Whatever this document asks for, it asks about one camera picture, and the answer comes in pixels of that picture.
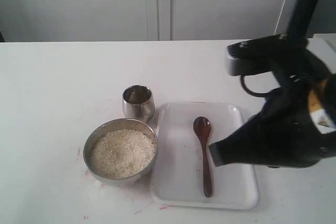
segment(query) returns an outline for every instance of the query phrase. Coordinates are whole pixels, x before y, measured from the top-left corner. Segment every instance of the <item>metal cup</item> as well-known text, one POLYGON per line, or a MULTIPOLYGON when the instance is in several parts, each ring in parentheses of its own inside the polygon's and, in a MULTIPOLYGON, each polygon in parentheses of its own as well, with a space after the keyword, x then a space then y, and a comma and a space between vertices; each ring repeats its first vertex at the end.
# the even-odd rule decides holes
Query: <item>metal cup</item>
POLYGON ((150 88, 143 85, 134 85, 122 94, 122 111, 126 118, 148 123, 155 112, 153 94, 150 88))

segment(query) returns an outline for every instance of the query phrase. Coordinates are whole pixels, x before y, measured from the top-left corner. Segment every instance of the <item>cable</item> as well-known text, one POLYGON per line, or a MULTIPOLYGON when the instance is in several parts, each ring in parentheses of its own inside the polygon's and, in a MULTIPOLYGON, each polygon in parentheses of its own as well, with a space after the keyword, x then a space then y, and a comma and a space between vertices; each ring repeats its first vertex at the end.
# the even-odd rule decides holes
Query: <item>cable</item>
POLYGON ((241 84, 241 87, 244 89, 244 91, 254 97, 267 97, 269 95, 269 92, 267 93, 256 93, 256 92, 253 92, 251 91, 248 87, 246 87, 245 85, 245 76, 240 76, 240 84, 241 84))

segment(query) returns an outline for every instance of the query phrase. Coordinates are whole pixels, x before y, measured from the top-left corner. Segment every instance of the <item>white tray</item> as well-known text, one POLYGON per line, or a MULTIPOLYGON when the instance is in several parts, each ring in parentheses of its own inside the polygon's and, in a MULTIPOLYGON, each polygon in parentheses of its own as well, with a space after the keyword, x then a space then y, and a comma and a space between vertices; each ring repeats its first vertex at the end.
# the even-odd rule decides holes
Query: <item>white tray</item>
POLYGON ((167 103, 161 106, 157 136, 159 152, 152 173, 151 193, 155 200, 175 206, 250 209, 259 199, 254 168, 229 164, 215 167, 208 152, 213 195, 203 192, 201 144, 193 131, 198 116, 210 120, 209 144, 222 140, 239 128, 240 111, 225 103, 167 103))

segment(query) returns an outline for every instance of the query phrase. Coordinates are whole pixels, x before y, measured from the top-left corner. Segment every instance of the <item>brown spoon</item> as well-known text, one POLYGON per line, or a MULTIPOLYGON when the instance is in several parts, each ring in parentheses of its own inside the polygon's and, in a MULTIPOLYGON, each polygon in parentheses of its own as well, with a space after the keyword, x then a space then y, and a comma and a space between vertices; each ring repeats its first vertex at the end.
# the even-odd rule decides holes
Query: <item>brown spoon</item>
POLYGON ((200 140, 203 152, 203 189, 204 195, 210 197, 212 195, 211 173, 209 168, 208 156, 206 153, 206 143, 208 142, 211 131, 211 125, 208 118, 200 116, 194 121, 194 132, 200 140))

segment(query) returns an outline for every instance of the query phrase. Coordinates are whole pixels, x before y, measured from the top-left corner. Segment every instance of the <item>cabinet door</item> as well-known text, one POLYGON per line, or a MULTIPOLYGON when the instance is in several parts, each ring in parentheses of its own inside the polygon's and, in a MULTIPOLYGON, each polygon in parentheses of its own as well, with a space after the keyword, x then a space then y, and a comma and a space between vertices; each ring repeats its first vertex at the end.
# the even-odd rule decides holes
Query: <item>cabinet door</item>
POLYGON ((296 0, 158 0, 160 40, 249 39, 284 33, 296 0))
POLYGON ((0 0, 6 41, 157 40, 156 0, 0 0))

